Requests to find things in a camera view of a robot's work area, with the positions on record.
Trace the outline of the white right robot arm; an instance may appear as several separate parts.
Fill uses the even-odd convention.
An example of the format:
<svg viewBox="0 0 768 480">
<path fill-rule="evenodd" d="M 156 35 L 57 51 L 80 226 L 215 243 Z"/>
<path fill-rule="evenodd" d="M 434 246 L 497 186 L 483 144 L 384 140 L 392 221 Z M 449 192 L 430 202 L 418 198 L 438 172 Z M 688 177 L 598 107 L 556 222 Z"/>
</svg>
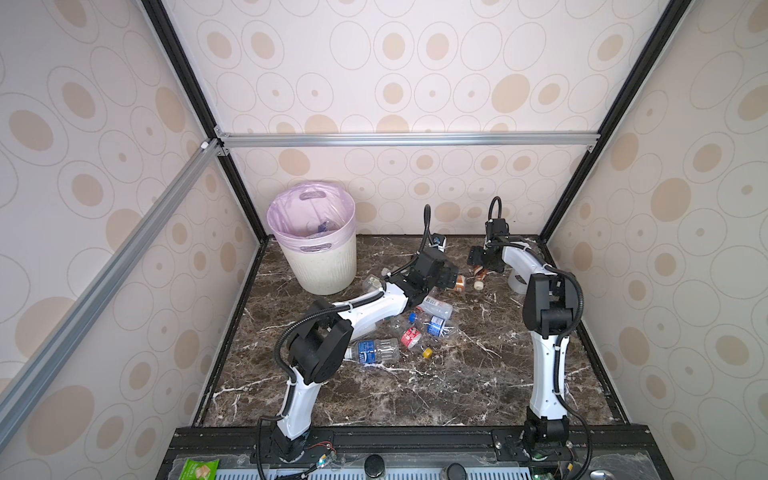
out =
<svg viewBox="0 0 768 480">
<path fill-rule="evenodd" d="M 535 460 L 566 446 L 570 420 L 582 417 L 565 400 L 565 364 L 571 333 L 582 321 L 583 290 L 570 273 L 540 259 L 529 244 L 510 234 L 502 200 L 489 206 L 485 239 L 470 249 L 468 264 L 486 272 L 509 272 L 524 296 L 521 317 L 532 338 L 533 390 L 521 447 Z"/>
</svg>

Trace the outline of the white bin with purple bag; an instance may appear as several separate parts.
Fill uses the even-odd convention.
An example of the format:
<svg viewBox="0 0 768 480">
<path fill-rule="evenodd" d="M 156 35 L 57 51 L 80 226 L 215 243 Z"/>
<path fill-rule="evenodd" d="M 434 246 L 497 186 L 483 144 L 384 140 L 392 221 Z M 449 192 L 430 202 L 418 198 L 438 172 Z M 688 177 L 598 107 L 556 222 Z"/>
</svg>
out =
<svg viewBox="0 0 768 480">
<path fill-rule="evenodd" d="M 267 223 L 304 290 L 332 295 L 352 283 L 356 204 L 341 184 L 304 182 L 278 194 L 267 210 Z"/>
</svg>

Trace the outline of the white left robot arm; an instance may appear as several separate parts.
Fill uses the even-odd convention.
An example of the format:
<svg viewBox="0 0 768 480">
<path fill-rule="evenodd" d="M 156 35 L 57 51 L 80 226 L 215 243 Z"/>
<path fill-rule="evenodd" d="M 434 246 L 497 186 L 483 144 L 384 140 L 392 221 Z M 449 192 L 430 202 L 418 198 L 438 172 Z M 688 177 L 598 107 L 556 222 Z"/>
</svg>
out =
<svg viewBox="0 0 768 480">
<path fill-rule="evenodd" d="M 353 340 L 379 321 L 419 306 L 433 289 L 456 286 L 458 267 L 430 232 L 430 206 L 423 217 L 417 252 L 387 273 L 380 287 L 344 302 L 317 300 L 278 337 L 273 357 L 287 375 L 286 393 L 279 413 L 260 420 L 274 424 L 269 448 L 279 459 L 293 462 L 303 455 L 320 387 L 335 375 Z"/>
</svg>

